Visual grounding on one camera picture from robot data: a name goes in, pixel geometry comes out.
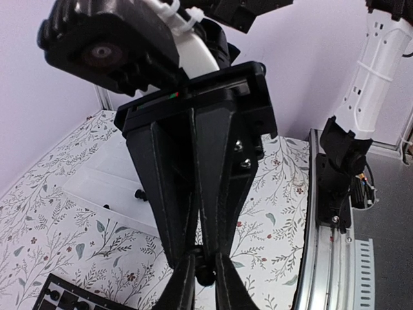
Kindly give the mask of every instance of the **leaf print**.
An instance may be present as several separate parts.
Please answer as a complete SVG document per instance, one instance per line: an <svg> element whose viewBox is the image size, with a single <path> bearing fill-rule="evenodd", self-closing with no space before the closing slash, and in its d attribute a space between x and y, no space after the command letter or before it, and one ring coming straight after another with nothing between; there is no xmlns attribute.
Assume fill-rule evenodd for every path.
<svg viewBox="0 0 413 310"><path fill-rule="evenodd" d="M122 226L122 227L119 227L118 229L116 229L116 230L115 230L115 233L116 233L116 234L119 234L121 231L125 231L125 230L127 230L127 229L128 229L128 227Z"/></svg>
<svg viewBox="0 0 413 310"><path fill-rule="evenodd" d="M243 264L243 263L240 263L240 262L232 262L232 263L234 264L234 267L235 267L235 268L245 267L244 264Z"/></svg>
<svg viewBox="0 0 413 310"><path fill-rule="evenodd" d="M285 141L286 141L287 143L289 143L289 144L297 145L297 143L295 143L295 142L292 141L291 139L286 139Z"/></svg>
<svg viewBox="0 0 413 310"><path fill-rule="evenodd" d="M270 219L272 225L275 226L275 224L276 224L276 218L275 218L275 216L274 216L272 213L267 213L267 214L265 214L265 216L266 216L268 219Z"/></svg>
<svg viewBox="0 0 413 310"><path fill-rule="evenodd" d="M77 253L77 257L79 257L79 259L82 258L84 250L85 250L85 244L84 243L80 243L76 246L76 253Z"/></svg>
<svg viewBox="0 0 413 310"><path fill-rule="evenodd" d="M97 222L97 231L99 231L100 233L103 233L105 231L105 226L98 220L96 220L96 222Z"/></svg>
<svg viewBox="0 0 413 310"><path fill-rule="evenodd" d="M298 275L294 275L294 277L290 281L285 282L283 285L292 286L295 283L297 283L297 280L298 280Z"/></svg>
<svg viewBox="0 0 413 310"><path fill-rule="evenodd" d="M117 263L119 262L119 259L122 256L119 256L118 258L115 259L114 264L113 264L113 268L115 268L117 266Z"/></svg>
<svg viewBox="0 0 413 310"><path fill-rule="evenodd" d="M15 250L15 251L13 252L14 256L15 256L15 257L18 257L18 256L20 255L21 250L23 250L23 248L24 248L24 245L21 246L20 248L18 248L17 250Z"/></svg>
<svg viewBox="0 0 413 310"><path fill-rule="evenodd" d="M26 282L22 278L19 278L19 283L23 287L26 286Z"/></svg>

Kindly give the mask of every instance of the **table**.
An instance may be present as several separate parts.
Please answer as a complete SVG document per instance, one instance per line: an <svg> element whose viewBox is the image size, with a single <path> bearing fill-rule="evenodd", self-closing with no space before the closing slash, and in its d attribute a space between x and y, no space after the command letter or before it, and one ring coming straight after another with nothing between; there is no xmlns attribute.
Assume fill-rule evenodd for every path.
<svg viewBox="0 0 413 310"><path fill-rule="evenodd" d="M160 240L77 206L61 190L116 131L114 115L89 117L0 200L0 310L31 309L49 273L140 310L162 293L172 270ZM260 309L287 310L303 253L309 146L269 136L263 143L231 259ZM212 287L197 287L196 309L215 309Z"/></svg>

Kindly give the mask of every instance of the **floor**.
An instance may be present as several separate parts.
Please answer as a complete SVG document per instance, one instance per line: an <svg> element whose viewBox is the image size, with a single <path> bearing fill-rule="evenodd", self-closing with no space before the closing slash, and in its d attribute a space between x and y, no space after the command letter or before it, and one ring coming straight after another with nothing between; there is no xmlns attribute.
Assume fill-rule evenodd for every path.
<svg viewBox="0 0 413 310"><path fill-rule="evenodd" d="M354 215L356 238L374 240L376 310L413 309L413 167L372 154L379 203Z"/></svg>

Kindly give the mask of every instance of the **floral pattern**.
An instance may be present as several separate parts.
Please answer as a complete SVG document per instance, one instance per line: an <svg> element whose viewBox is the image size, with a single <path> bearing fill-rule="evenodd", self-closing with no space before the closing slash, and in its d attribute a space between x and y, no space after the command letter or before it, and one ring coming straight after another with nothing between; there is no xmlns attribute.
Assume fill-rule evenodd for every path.
<svg viewBox="0 0 413 310"><path fill-rule="evenodd" d="M135 309L160 297L172 274L160 240L77 206L61 190L116 131L113 118L88 117L0 200L0 310L31 309L49 273ZM303 254L308 143L263 143L231 259L260 309L287 310ZM215 309L214 299L212 287L197 287L196 309Z"/></svg>

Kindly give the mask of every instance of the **wall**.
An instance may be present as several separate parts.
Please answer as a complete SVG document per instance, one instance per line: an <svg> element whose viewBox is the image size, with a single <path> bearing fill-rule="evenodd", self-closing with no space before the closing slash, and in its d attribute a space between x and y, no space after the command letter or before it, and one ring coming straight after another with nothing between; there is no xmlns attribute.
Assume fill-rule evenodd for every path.
<svg viewBox="0 0 413 310"><path fill-rule="evenodd" d="M281 135L305 139L310 128L324 127L358 59L366 16L364 0L295 0L257 18L247 35L226 28L228 41L241 49L236 63L254 60L267 66ZM413 60L403 59L375 140L397 143L413 104L412 72ZM111 97L116 107L130 101L127 96Z"/></svg>
<svg viewBox="0 0 413 310"><path fill-rule="evenodd" d="M54 0L3 1L0 9L0 196L86 117L92 84L48 66L37 30Z"/></svg>

